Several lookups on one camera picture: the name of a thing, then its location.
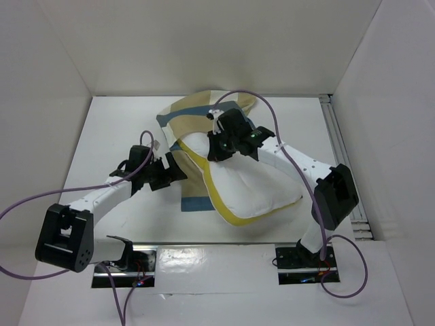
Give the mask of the white pillow yellow edge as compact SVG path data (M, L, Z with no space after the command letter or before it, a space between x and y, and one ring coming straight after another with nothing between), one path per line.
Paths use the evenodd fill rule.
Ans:
M207 135L194 132L171 149L188 178L181 182L183 212L217 211L229 224L244 226L286 209L303 198L301 186L281 172L235 154L207 159Z

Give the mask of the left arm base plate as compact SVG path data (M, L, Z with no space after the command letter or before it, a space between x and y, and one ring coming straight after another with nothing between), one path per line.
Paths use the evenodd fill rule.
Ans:
M152 288L156 281L156 245L133 244L127 261L104 261L117 289Z

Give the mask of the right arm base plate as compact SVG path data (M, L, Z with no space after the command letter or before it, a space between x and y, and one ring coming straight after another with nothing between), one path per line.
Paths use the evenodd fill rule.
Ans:
M325 283L339 283L335 252L332 246L327 247L325 261L315 258L305 261L297 253L296 247L275 247L275 258L272 264L277 268L279 285L305 285L320 283L326 275Z

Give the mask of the blue beige checked pillowcase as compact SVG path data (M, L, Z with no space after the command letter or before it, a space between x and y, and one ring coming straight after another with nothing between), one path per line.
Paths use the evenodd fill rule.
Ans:
M234 225L264 214L264 197L256 188L264 175L259 163L237 153L223 162L207 159L210 108L217 104L225 111L236 103L249 113L255 102L252 95L206 90L174 102L156 116L175 161L188 177L181 183L183 212L217 211Z

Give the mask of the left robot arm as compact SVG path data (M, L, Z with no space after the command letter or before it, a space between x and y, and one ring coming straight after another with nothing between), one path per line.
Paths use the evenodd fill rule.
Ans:
M35 249L36 260L74 272L99 262L109 262L119 271L128 270L134 263L132 241L120 236L95 240L95 225L145 184L156 191L186 178L172 153L161 158L151 147L132 146L128 158L102 186L79 200L47 209Z

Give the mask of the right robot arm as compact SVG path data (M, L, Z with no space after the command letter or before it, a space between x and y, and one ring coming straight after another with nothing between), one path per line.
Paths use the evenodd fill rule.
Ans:
M213 122L207 133L209 161L221 162L240 153L305 185L312 200L313 222L297 242L296 257L304 266L325 259L328 240L359 204L350 169L319 162L286 145L276 132L254 126L240 109L211 109L207 118Z

